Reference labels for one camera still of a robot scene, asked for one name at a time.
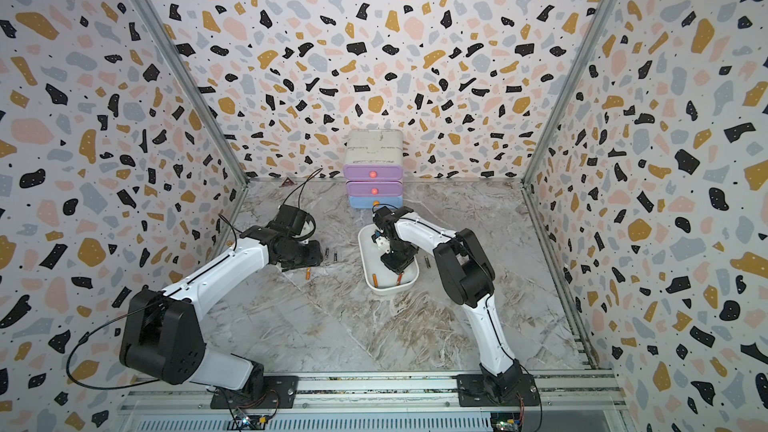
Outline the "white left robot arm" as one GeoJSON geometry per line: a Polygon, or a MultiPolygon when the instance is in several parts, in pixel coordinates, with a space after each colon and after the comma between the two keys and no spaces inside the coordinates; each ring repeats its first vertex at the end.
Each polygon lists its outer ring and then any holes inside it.
{"type": "Polygon", "coordinates": [[[306,269],[322,260],[317,240],[300,241],[266,227],[247,229],[232,248],[180,282],[131,298],[120,363],[171,385],[251,388],[261,374],[258,364],[208,346],[200,322],[224,296],[265,267],[306,269]]]}

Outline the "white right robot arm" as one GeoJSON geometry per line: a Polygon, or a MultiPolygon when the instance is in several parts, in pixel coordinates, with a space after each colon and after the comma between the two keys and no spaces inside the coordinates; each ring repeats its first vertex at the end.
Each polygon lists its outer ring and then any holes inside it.
{"type": "Polygon", "coordinates": [[[495,271],[475,233],[440,227],[406,206],[375,205],[372,219],[376,231],[371,240],[383,249],[378,262],[388,271],[403,275],[420,251],[433,257],[445,293],[469,319],[486,396],[498,404],[513,397],[524,370],[504,335],[494,297],[495,271]]]}

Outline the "pastel mini drawer cabinet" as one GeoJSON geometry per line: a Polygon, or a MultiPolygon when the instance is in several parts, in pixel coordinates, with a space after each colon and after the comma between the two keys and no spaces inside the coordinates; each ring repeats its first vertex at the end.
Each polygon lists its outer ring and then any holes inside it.
{"type": "Polygon", "coordinates": [[[349,133],[343,164],[349,205],[371,209],[403,205],[403,134],[395,129],[360,129],[349,133]]]}

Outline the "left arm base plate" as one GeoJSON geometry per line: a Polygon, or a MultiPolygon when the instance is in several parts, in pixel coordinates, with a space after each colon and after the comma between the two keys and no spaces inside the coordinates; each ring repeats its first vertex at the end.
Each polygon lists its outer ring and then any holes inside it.
{"type": "Polygon", "coordinates": [[[218,389],[211,398],[212,410],[290,409],[300,378],[296,375],[260,375],[240,390],[218,389]]]}

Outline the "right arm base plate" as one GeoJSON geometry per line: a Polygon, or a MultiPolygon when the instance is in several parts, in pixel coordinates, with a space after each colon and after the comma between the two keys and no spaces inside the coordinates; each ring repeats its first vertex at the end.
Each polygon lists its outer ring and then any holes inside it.
{"type": "Polygon", "coordinates": [[[485,377],[482,374],[461,374],[456,378],[461,407],[537,407],[541,397],[534,377],[523,374],[512,381],[485,377]]]}

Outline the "aluminium front rail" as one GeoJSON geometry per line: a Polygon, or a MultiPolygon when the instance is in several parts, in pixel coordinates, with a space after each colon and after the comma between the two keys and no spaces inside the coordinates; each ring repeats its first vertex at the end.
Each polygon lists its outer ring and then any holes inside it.
{"type": "Polygon", "coordinates": [[[249,409],[213,409],[212,391],[155,384],[128,394],[117,431],[632,431],[606,370],[536,371],[531,405],[497,405],[463,372],[289,373],[249,409]]]}

